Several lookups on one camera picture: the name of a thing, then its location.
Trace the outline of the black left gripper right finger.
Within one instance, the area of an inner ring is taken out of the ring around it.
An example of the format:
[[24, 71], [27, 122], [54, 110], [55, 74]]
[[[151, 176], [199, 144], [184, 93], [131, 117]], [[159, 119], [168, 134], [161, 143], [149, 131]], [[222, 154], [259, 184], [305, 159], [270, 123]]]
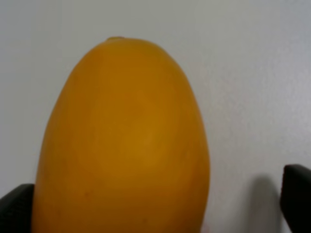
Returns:
[[280, 208], [293, 233], [311, 231], [311, 170], [286, 165], [283, 170]]

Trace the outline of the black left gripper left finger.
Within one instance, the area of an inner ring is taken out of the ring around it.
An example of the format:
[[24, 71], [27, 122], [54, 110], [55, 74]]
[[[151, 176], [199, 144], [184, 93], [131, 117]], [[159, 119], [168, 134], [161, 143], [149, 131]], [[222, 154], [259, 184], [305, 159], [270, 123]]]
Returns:
[[34, 184], [21, 184], [0, 199], [0, 232], [31, 231]]

